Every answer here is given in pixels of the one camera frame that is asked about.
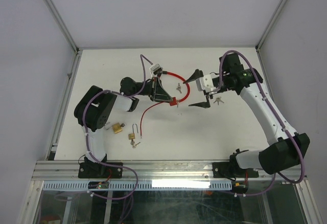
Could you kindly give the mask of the small red padlock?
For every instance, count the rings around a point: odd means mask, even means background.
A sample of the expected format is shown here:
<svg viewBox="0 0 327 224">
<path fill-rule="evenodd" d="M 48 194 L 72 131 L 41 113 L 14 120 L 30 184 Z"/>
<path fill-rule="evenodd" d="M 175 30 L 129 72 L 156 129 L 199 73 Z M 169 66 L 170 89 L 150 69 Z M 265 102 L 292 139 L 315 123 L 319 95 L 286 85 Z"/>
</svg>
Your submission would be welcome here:
<svg viewBox="0 0 327 224">
<path fill-rule="evenodd" d="M 178 101 L 177 101 L 177 99 L 175 97 L 173 97 L 173 100 L 171 102 L 169 102 L 170 106 L 175 106 L 177 104 L 178 104 Z"/>
</svg>

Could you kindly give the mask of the large padlock keys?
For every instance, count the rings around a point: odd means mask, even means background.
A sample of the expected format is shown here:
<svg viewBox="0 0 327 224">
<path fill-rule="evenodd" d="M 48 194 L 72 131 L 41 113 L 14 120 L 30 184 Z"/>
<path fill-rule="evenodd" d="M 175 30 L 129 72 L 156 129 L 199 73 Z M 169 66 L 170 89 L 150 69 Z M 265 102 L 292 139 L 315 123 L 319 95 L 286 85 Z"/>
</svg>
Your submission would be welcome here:
<svg viewBox="0 0 327 224">
<path fill-rule="evenodd" d="M 224 104 L 224 101 L 221 99 L 221 97 L 216 97 L 214 103 L 219 105 L 220 103 Z"/>
</svg>

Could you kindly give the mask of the cable lock keys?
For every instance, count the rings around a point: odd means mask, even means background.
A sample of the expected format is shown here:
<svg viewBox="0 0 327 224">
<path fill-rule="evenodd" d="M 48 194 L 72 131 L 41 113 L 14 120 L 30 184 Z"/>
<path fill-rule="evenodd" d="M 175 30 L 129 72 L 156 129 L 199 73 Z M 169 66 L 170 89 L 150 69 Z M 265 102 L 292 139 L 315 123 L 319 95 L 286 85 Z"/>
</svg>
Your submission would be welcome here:
<svg viewBox="0 0 327 224">
<path fill-rule="evenodd" d="M 178 83 L 176 90 L 179 91 L 180 94 L 182 94 L 180 83 Z"/>
</svg>

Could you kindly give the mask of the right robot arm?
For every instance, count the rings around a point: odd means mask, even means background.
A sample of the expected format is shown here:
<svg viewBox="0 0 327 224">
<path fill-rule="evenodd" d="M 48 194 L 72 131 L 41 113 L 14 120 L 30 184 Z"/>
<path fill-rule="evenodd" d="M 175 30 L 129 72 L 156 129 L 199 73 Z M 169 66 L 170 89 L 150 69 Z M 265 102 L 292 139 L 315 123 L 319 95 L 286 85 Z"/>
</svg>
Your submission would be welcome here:
<svg viewBox="0 0 327 224">
<path fill-rule="evenodd" d="M 306 133 L 298 133 L 272 101 L 263 78 L 236 50 L 227 51 L 219 59 L 219 72 L 213 78 L 196 69 L 184 83 L 195 81 L 206 101 L 197 107 L 209 108 L 215 94 L 234 91 L 253 112 L 266 136 L 264 150 L 236 150 L 229 157 L 227 173 L 241 176 L 247 169 L 262 169 L 267 174 L 282 174 L 291 167 L 300 166 L 300 177 L 305 175 L 304 157 L 310 144 Z"/>
</svg>

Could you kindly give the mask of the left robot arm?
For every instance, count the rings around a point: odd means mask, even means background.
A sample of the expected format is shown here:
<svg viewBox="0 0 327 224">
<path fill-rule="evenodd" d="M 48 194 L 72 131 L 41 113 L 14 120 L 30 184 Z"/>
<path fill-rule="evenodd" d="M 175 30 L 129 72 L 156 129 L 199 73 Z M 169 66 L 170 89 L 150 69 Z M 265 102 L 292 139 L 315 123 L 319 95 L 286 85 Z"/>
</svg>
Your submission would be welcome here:
<svg viewBox="0 0 327 224">
<path fill-rule="evenodd" d="M 74 110 L 78 124 L 83 127 L 86 139 L 86 161 L 90 161 L 89 171 L 102 177 L 107 171 L 107 154 L 104 147 L 104 127 L 113 109 L 133 112 L 138 103 L 138 95 L 148 96 L 151 101 L 170 103 L 174 98 L 163 88 L 158 77 L 144 82 L 136 82 L 130 77 L 121 80 L 120 91 L 105 91 L 91 86 Z"/>
</svg>

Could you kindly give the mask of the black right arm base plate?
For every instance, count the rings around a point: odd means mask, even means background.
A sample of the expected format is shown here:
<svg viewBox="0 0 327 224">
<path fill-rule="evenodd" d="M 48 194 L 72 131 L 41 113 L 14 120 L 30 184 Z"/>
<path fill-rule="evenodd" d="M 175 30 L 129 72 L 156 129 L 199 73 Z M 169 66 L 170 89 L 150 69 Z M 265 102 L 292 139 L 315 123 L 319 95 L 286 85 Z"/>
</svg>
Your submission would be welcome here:
<svg viewBox="0 0 327 224">
<path fill-rule="evenodd" d="M 237 178 L 258 178 L 259 173 L 253 169 L 241 169 L 231 162 L 213 162 L 212 170 L 214 178 L 226 178 L 235 181 Z"/>
</svg>

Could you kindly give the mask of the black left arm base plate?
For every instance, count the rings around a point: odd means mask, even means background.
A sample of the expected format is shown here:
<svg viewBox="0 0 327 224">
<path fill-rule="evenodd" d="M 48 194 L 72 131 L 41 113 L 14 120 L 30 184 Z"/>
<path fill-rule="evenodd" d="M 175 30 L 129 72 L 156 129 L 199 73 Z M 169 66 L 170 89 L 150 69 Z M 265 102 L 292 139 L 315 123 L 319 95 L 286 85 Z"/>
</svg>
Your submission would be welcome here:
<svg viewBox="0 0 327 224">
<path fill-rule="evenodd" d="M 112 163 L 109 164 L 114 165 L 112 166 L 104 166 L 99 163 L 95 163 L 92 161 L 82 162 L 80 163 L 80 168 L 78 172 L 78 178 L 86 179 L 86 178 L 94 178 L 94 179 L 101 179 L 101 178 L 122 178 L 123 169 L 122 163 Z"/>
</svg>

